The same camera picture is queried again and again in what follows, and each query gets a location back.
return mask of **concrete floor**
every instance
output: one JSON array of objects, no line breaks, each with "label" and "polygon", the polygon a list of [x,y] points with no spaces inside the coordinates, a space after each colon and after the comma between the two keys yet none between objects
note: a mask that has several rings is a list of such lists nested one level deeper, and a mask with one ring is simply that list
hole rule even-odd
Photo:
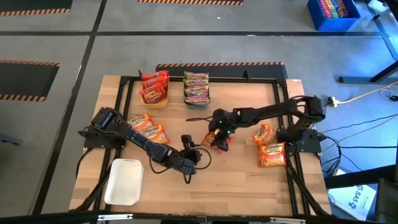
[{"label": "concrete floor", "polygon": [[[90,31],[100,0],[75,0],[63,15],[7,17],[0,30]],[[101,31],[300,31],[313,32],[306,0],[246,1],[238,6],[139,4],[108,1]],[[362,19],[350,31],[377,32],[366,5],[357,3]],[[395,20],[382,18],[395,44]],[[61,68],[44,103],[0,101],[0,133],[24,141],[21,147],[0,144],[0,217],[30,213],[49,159],[49,153],[65,111],[83,57],[87,36],[0,36],[0,58],[60,62]],[[339,84],[341,75],[370,77],[394,59],[381,37],[238,37],[238,36],[114,36],[96,37],[73,111],[57,168],[45,202],[45,213],[68,210],[75,167],[83,138],[77,131],[91,119],[103,75],[137,75],[153,71],[157,63],[281,61],[289,78],[301,79],[307,95],[339,100],[380,85]],[[392,88],[396,93],[398,87]],[[338,108],[328,108],[319,131],[397,113],[397,103],[378,93]],[[328,133],[341,139],[373,124]],[[392,146],[397,144],[398,120],[343,141],[342,146]],[[330,142],[322,142],[326,148]],[[345,149],[343,153],[362,169],[395,163],[393,149]],[[335,148],[322,161],[337,155]],[[346,159],[340,165],[356,172]],[[342,215],[338,210],[333,212]]]}]

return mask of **wooden table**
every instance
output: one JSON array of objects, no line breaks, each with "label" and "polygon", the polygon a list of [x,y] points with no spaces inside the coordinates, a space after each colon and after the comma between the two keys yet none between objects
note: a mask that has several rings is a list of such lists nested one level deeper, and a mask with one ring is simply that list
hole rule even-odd
[{"label": "wooden table", "polygon": [[[101,107],[113,107],[118,92],[120,76],[105,76],[99,91],[94,115]],[[149,109],[140,101],[142,89],[134,82],[129,108],[129,118],[149,113],[155,124],[161,123],[170,139],[170,145],[182,149],[180,136],[191,134],[200,143],[207,133],[205,121],[186,122],[187,118],[211,116],[213,110],[223,108],[260,108],[275,103],[272,85],[263,83],[210,83],[211,103],[206,110],[188,110],[183,103],[180,82],[170,82],[169,104],[161,110]],[[289,96],[303,95],[300,80],[287,80]],[[278,128],[277,118],[260,123]],[[132,206],[111,207],[112,212],[167,213],[195,215],[244,215],[291,216],[289,190],[285,167],[258,168],[258,149],[252,140],[260,124],[236,130],[229,151],[210,151],[213,162],[209,168],[192,176],[191,184],[185,184],[183,175],[174,170],[155,174],[149,167],[146,153],[128,142],[121,158],[138,159],[144,166],[140,200]],[[82,161],[73,191],[70,209],[79,206],[93,190],[103,161],[104,149],[92,150]],[[323,181],[320,161],[314,154],[301,153],[305,184],[324,210],[330,213],[330,205]],[[206,156],[198,166],[208,162]],[[154,164],[155,170],[163,167]],[[300,190],[295,186],[298,210],[303,212]]]}]

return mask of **blue bin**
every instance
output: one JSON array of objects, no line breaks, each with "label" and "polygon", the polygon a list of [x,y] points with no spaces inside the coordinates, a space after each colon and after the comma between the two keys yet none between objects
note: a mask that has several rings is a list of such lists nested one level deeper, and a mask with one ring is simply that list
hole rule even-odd
[{"label": "blue bin", "polygon": [[361,18],[352,0],[343,0],[343,3],[347,8],[348,18],[327,18],[323,15],[319,0],[308,1],[308,10],[317,31],[348,31],[355,21]]}]

